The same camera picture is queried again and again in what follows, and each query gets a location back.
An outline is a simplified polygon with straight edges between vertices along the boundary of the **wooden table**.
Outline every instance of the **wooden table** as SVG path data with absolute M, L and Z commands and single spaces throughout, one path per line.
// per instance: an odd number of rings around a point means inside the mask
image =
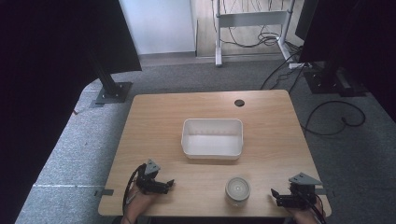
M 241 99 L 244 106 L 236 106 Z M 185 119 L 240 119 L 244 147 L 236 161 L 188 159 L 181 147 Z M 111 167 L 99 213 L 122 214 L 121 204 L 132 172 L 148 159 L 162 169 L 157 181 L 175 179 L 168 194 L 145 215 L 165 217 L 288 217 L 277 207 L 271 189 L 290 194 L 289 178 L 303 172 L 319 179 L 289 94 L 286 91 L 223 91 L 137 95 Z M 242 208 L 225 200 L 225 185 L 233 176 L 251 186 Z M 327 216 L 326 196 L 321 196 Z

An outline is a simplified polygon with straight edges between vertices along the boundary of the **wire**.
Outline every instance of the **wire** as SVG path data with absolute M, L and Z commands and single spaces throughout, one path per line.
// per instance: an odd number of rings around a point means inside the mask
M 136 172 L 142 167 L 142 165 L 140 165 L 139 167 L 137 167 L 136 170 L 134 170 L 134 172 L 131 175 L 131 178 L 129 178 L 128 184 L 126 185 L 125 188 L 125 192 L 124 192 L 124 196 L 122 199 L 122 213 L 125 215 L 125 205 L 127 204 L 126 200 L 128 198 L 128 193 L 129 193 L 129 189 L 131 187 L 132 182 L 134 182 L 134 176 L 136 175 Z
M 300 72 L 298 73 L 297 78 L 294 80 L 293 85 L 291 85 L 290 90 L 289 90 L 289 94 L 291 93 L 291 91 L 293 90 L 295 85 L 297 84 L 297 81 L 300 78 L 300 74 L 303 72 L 304 68 L 305 68 L 305 63 L 303 64 L 303 67 L 301 68 Z
M 235 2 L 236 2 L 236 0 L 233 2 L 233 5 L 232 5 L 231 10 L 233 10 L 233 6 L 234 6 Z M 258 8 L 258 9 L 261 9 L 260 3 L 259 3 L 257 0 L 256 0 L 256 3 L 257 3 L 257 8 Z M 224 0 L 222 0 L 222 6 L 223 6 L 223 9 L 224 9 L 224 13 L 227 13 L 227 9 L 226 9 L 226 7 L 225 7 L 225 2 L 224 2 Z M 212 0 L 212 18 L 213 18 L 213 27 L 214 27 L 214 29 L 215 29 L 215 32 L 217 33 L 218 30 L 217 30 L 216 24 L 215 24 L 215 9 L 214 9 L 213 0 Z M 224 41 L 224 40 L 222 40 L 222 39 L 221 39 L 220 41 L 221 41 L 222 43 L 224 43 L 224 44 L 233 44 L 233 45 L 236 45 L 236 46 L 241 47 L 241 48 L 255 48 L 255 47 L 257 47 L 257 46 L 259 46 L 259 45 L 261 45 L 261 44 L 264 44 L 264 45 L 266 45 L 266 46 L 273 46 L 273 45 L 275 45 L 275 44 L 277 43 L 277 38 L 280 37 L 281 35 L 279 35 L 279 34 L 277 34 L 277 33 L 273 33 L 273 32 L 263 32 L 263 29 L 264 29 L 264 28 L 266 28 L 266 26 L 263 26 L 262 29 L 261 29 L 261 31 L 260 31 L 260 33 L 258 34 L 258 37 L 257 37 L 257 38 L 259 39 L 259 41 L 258 41 L 256 44 L 252 44 L 252 45 L 243 45 L 243 44 L 238 43 L 238 42 L 235 40 L 234 36 L 233 36 L 233 32 L 231 31 L 231 30 L 232 30 L 231 27 L 228 27 L 228 29 L 229 29 L 231 38 L 233 39 L 233 42 L 232 42 L 232 41 Z
M 356 124 L 351 124 L 351 123 L 349 123 L 349 122 L 347 121 L 346 118 L 341 117 L 341 121 L 342 121 L 342 123 L 343 123 L 343 127 L 342 127 L 340 130 L 338 130 L 338 131 L 336 131 L 336 132 L 334 132 L 334 133 L 318 133 L 318 132 L 309 130 L 309 129 L 308 129 L 308 124 L 309 124 L 309 121 L 312 119 L 312 116 L 314 115 L 314 113 L 315 113 L 319 108 L 321 108 L 322 106 L 328 105 L 328 104 L 344 104 L 344 105 L 352 106 L 353 108 L 357 109 L 357 110 L 361 113 L 361 122 L 356 123 Z M 302 125 L 301 123 L 300 123 L 300 125 L 301 125 L 301 127 L 304 129 L 304 135 L 306 135 L 306 133 L 309 132 L 309 133 L 313 133 L 313 134 L 316 134 L 316 135 L 324 136 L 324 135 L 336 135 L 336 134 L 342 132 L 346 127 L 354 127 L 354 128 L 360 127 L 365 121 L 366 121 L 366 115 L 365 115 L 364 112 L 363 112 L 360 108 L 358 108 L 357 106 L 355 106 L 355 105 L 353 105 L 353 104 L 351 104 L 351 103 L 345 102 L 345 101 L 328 101 L 328 102 L 322 103 L 322 104 L 318 105 L 317 107 L 315 107 L 315 109 L 309 114 L 308 120 L 306 121 L 305 126 Z
M 317 209 L 317 207 L 314 204 L 312 204 L 311 202 L 309 202 L 309 200 L 306 199 L 305 196 L 299 190 L 296 190 L 296 192 L 300 196 L 300 198 L 302 198 L 311 207 L 311 209 L 314 210 L 314 213 L 315 213 L 316 217 L 318 218 L 318 221 L 321 224 L 326 224 L 326 220 L 324 219 L 323 213 L 321 214 L 319 212 L 319 210 Z
M 289 46 L 290 50 L 293 52 L 303 50 L 303 46 L 298 47 L 296 45 L 291 44 L 289 41 L 285 41 L 285 43 Z
M 289 79 L 289 76 L 290 76 L 295 70 L 301 68 L 302 66 L 304 66 L 304 65 L 301 64 L 300 66 L 297 66 L 297 67 L 291 69 L 291 71 L 289 71 L 287 74 L 282 74 L 282 75 L 277 76 L 276 84 L 275 84 L 273 87 L 271 87 L 270 90 L 273 90 L 273 89 L 277 86 L 277 84 L 279 84 L 280 81 Z
M 254 7 L 253 0 L 250 0 L 250 4 L 253 6 L 253 8 L 254 8 L 254 10 L 255 10 L 256 12 L 259 12 L 259 5 L 257 5 L 257 8 Z
M 275 70 L 264 80 L 264 82 L 262 83 L 262 86 L 260 87 L 260 90 L 261 90 L 261 91 L 262 91 L 262 88 L 264 88 L 265 83 L 271 78 L 271 76 L 273 76 L 274 73 L 275 73 L 277 70 L 279 70 L 279 69 L 283 66 L 283 64 L 285 64 L 285 63 L 286 63 L 291 57 L 293 57 L 294 55 L 296 55 L 296 53 L 291 54 L 290 57 L 289 57 L 288 59 L 285 60 L 285 62 L 283 62 L 277 69 L 275 69 Z
M 272 0 L 268 0 L 268 11 L 271 11 Z
M 322 209 L 322 215 L 324 216 L 323 201 L 320 199 L 320 197 L 317 194 L 315 194 L 315 195 L 317 196 L 317 199 L 319 199 L 319 201 L 320 201 L 320 207 Z

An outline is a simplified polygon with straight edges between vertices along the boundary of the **cylindrical canister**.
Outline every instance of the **cylindrical canister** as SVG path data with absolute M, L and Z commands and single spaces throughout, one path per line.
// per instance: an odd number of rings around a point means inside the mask
M 241 207 L 245 205 L 248 200 L 250 185 L 246 179 L 237 176 L 227 182 L 225 193 L 229 204 L 235 207 Z

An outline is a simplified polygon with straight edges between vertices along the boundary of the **gray carpet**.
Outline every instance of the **gray carpet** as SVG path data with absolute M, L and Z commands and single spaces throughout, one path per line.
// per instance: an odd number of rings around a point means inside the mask
M 134 96 L 143 93 L 194 91 L 251 91 L 282 61 L 232 62 L 217 68 L 213 63 L 146 66 L 143 72 L 113 75 L 116 81 L 132 81 L 124 104 L 90 108 L 102 87 L 95 80 L 87 86 L 64 132 L 33 185 L 17 223 L 111 223 L 114 217 L 97 213 L 100 198 L 117 150 Z M 265 89 L 275 84 L 277 75 Z M 276 89 L 289 90 L 297 72 Z M 297 116 L 305 124 L 311 111 L 330 100 L 358 106 L 366 115 L 357 128 L 346 127 L 332 136 L 306 134 L 324 187 L 329 191 L 332 215 L 328 223 L 395 223 L 396 213 L 396 125 L 376 99 L 341 98 L 311 94 L 303 77 L 290 93 Z M 332 133 L 342 127 L 341 117 L 358 123 L 361 114 L 347 105 L 323 106 L 312 117 L 309 128 Z

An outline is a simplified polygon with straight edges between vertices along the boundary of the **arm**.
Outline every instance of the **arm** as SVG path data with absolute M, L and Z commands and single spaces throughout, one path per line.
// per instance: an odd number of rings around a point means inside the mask
M 317 196 L 317 203 L 315 203 L 315 207 L 319 210 L 319 212 L 326 217 L 326 213 L 323 211 L 322 203 L 320 198 Z M 293 215 L 294 220 L 297 224 L 318 224 L 315 219 L 315 213 L 312 209 L 297 209 L 297 208 L 287 208 L 288 212 Z
M 142 215 L 155 201 L 159 194 L 143 194 L 137 186 L 129 191 L 129 197 L 134 195 L 132 201 L 127 205 L 121 224 L 135 224 L 137 217 Z

